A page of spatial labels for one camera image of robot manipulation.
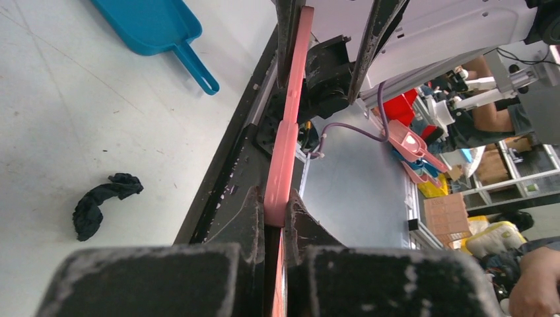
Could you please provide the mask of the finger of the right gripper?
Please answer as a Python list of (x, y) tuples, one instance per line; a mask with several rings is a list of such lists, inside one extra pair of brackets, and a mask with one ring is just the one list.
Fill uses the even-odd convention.
[(375, 58), (390, 39), (409, 4), (409, 0), (373, 1), (354, 64), (347, 100), (354, 103)]
[(300, 13), (305, 0), (274, 1), (277, 14), (277, 84), (285, 88), (293, 61)]

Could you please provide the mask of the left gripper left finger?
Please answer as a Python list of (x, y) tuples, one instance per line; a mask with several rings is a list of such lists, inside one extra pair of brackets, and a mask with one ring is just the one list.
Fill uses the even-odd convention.
[(261, 316), (262, 193), (203, 244), (97, 248), (68, 256), (38, 316)]

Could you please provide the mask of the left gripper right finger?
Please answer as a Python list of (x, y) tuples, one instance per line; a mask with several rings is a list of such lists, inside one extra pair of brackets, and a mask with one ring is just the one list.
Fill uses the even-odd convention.
[(479, 264), (448, 250), (350, 248), (292, 191), (284, 229), (288, 316), (501, 316)]

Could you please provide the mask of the pink hand brush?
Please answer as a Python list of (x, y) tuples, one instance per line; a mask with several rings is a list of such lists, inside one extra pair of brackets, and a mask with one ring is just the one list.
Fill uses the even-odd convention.
[(285, 316), (287, 312), (283, 227), (285, 226), (287, 205), (291, 192), (298, 137), (298, 109), (314, 9), (303, 5), (297, 15), (298, 20), (293, 27), (295, 42), (292, 45), (293, 53), (287, 81), (285, 109), (283, 118), (279, 122), (263, 200), (265, 233), (264, 316)]

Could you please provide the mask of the blue plastic dustpan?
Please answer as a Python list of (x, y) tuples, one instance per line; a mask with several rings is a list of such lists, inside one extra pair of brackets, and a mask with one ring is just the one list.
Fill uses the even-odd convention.
[(206, 94), (219, 92), (218, 81), (191, 47), (203, 28), (184, 1), (94, 0), (92, 4), (131, 51), (144, 56), (172, 52)]

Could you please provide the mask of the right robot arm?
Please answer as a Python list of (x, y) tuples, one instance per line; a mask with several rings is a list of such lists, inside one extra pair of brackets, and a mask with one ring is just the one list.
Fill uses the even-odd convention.
[(558, 1), (310, 1), (299, 120), (328, 118), (384, 83), (395, 97), (457, 63), (511, 44), (559, 43)]

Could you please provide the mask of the person's hand in background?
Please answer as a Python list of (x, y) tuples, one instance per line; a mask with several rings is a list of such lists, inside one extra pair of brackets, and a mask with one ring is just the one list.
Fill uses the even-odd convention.
[(521, 275), (509, 297), (511, 316), (559, 314), (559, 251), (546, 246), (525, 254)]

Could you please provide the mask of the red box in background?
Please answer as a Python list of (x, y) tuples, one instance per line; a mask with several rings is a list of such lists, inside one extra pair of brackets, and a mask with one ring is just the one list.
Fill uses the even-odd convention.
[[(402, 124), (411, 127), (416, 118), (413, 103), (418, 97), (415, 88), (400, 94), (383, 103), (386, 117), (391, 120), (397, 120)], [(435, 125), (427, 125), (421, 128), (420, 136), (424, 141), (438, 139), (442, 135), (442, 129)]]

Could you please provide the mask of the pink dustpan in background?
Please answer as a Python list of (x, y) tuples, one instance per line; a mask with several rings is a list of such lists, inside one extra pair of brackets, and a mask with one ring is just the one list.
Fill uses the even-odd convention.
[(414, 133), (410, 128), (402, 124), (398, 120), (391, 120), (387, 127), (388, 140), (391, 145), (403, 156), (408, 162), (415, 162), (419, 159), (425, 159), (431, 163), (439, 172), (448, 172), (449, 167), (442, 161), (432, 155), (427, 145), (420, 136)]

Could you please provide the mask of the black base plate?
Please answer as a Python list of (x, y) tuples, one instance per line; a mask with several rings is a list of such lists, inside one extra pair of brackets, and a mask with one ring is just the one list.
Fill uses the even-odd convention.
[(273, 30), (180, 227), (175, 244), (238, 242), (263, 229), (262, 197), (286, 93)]

